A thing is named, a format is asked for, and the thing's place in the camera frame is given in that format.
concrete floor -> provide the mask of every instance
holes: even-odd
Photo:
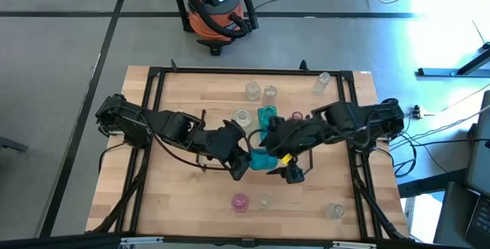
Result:
[[[128,65],[169,66],[173,58],[182,67],[297,68],[306,59],[312,69],[372,71],[380,100],[396,97],[407,112],[414,104],[437,112],[488,84],[488,79],[421,79],[414,72],[418,67],[457,67],[471,59],[484,39],[490,41],[490,20],[481,11],[489,2],[281,0],[260,11],[424,16],[259,18],[260,29],[225,48],[221,57],[209,56],[207,48],[195,43],[195,34],[182,32],[178,18],[119,19],[53,234],[79,234],[85,228],[99,154],[106,147],[93,114],[107,95],[120,92]],[[115,4],[116,0],[0,0],[0,11],[112,11]],[[125,0],[122,10],[177,8],[174,0]],[[0,136],[30,146],[25,154],[0,150],[0,240],[38,235],[108,24],[109,18],[0,17]],[[474,113],[481,98],[475,95],[440,116],[413,121],[409,133]],[[454,139],[464,135],[469,124],[424,141]],[[447,171],[464,167],[469,155],[466,144],[430,150]],[[418,153],[415,170],[400,182],[442,172],[425,150]],[[403,147],[393,154],[401,162],[411,158],[411,149]]]

vacuum wheel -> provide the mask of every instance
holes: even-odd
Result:
[[[223,47],[218,47],[218,48],[211,48],[209,47],[209,52],[212,56],[220,56],[221,53],[223,52]]]

desk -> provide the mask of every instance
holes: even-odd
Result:
[[[129,67],[122,87],[129,102],[141,104],[148,72],[149,67]],[[159,109],[184,111],[198,117],[206,109],[206,129],[216,129],[238,108],[261,107],[260,101],[250,102],[244,93],[245,84],[255,80],[262,89],[267,84],[278,88],[276,107],[280,116],[288,117],[297,110],[308,114],[339,99],[334,77],[323,97],[311,93],[315,79],[304,75],[166,73]],[[360,105],[377,103],[371,73],[354,72],[354,83]],[[152,92],[149,108],[154,97]],[[108,146],[121,142],[122,136],[113,136]],[[195,160],[195,154],[170,149],[182,158]],[[128,146],[122,146],[106,154],[87,230],[99,225],[119,200],[130,151]],[[202,172],[182,164],[154,143],[136,232],[194,237],[359,240],[345,143],[317,146],[313,149],[313,159],[315,168],[301,184],[287,185],[278,175],[252,169],[235,182],[228,172]],[[390,158],[382,152],[373,152],[370,164],[378,204],[398,231],[407,236]],[[239,192],[250,199],[249,208],[243,213],[236,213],[230,207],[232,196]],[[264,192],[273,197],[267,209],[262,209],[259,203],[259,195]],[[324,209],[330,203],[343,205],[342,219],[325,218]],[[126,209],[127,218],[131,210],[132,202]],[[373,236],[371,213],[365,203],[364,214],[367,231]],[[126,219],[122,229],[128,226]]]

white cable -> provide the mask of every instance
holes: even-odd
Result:
[[[485,112],[488,109],[490,109],[490,104],[487,105],[487,106],[485,106],[485,107],[483,107],[480,111],[478,111],[477,113],[475,113],[475,114],[473,114],[473,115],[471,115],[471,116],[469,116],[469,117],[467,117],[465,119],[457,120],[454,123],[451,123],[451,124],[449,124],[447,126],[441,126],[439,129],[430,130],[430,131],[427,131],[426,133],[422,133],[422,134],[417,134],[415,136],[412,136],[412,139],[411,140],[412,141],[415,141],[415,140],[418,140],[418,139],[421,139],[421,138],[424,138],[424,137],[431,136],[433,134],[439,133],[439,132],[444,131],[446,129],[449,129],[449,128],[453,127],[453,126],[457,126],[460,123],[463,123],[463,122],[465,122],[465,121],[473,118],[474,116],[479,115],[479,114]],[[394,148],[392,148],[390,150],[395,150],[395,149],[397,149],[397,148],[399,148],[399,147],[401,147],[403,145],[406,145],[407,143],[408,142],[397,144],[398,146],[395,146]]]

wooden tabletop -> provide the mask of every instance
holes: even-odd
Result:
[[[141,104],[148,70],[148,67],[129,67],[122,88],[129,102]],[[202,109],[206,109],[206,129],[216,129],[223,126],[222,120],[229,120],[236,109],[246,108],[257,124],[256,110],[262,106],[261,101],[249,101],[244,93],[245,84],[255,80],[262,91],[267,84],[277,87],[276,108],[280,116],[289,117],[294,111],[306,115],[315,108],[338,101],[335,78],[330,80],[325,95],[321,97],[311,92],[315,79],[309,76],[167,73],[159,109],[182,111],[198,117]],[[359,104],[377,103],[371,73],[354,72],[354,79]],[[155,89],[152,89],[150,108],[154,94]],[[108,146],[116,145],[122,139],[122,136],[111,137]],[[195,160],[195,154],[171,146],[170,149],[182,158]],[[87,230],[100,224],[119,200],[130,152],[129,146],[122,146],[106,154]],[[266,171],[252,169],[236,182],[228,172],[202,172],[180,163],[153,143],[137,232],[203,237],[358,240],[360,235],[345,143],[317,146],[313,149],[313,159],[314,169],[300,184],[288,185],[278,175],[266,175]],[[369,162],[378,204],[397,230],[407,236],[389,156],[376,151],[371,153]],[[250,200],[245,212],[235,212],[230,206],[233,195],[237,193],[244,193]],[[260,206],[259,196],[263,193],[272,196],[272,203],[267,208]],[[325,208],[329,204],[342,205],[344,216],[338,220],[326,218]],[[127,218],[131,210],[132,201],[127,208]],[[366,203],[364,213],[368,233],[373,236],[371,214]],[[129,219],[126,219],[123,229],[128,227]]]

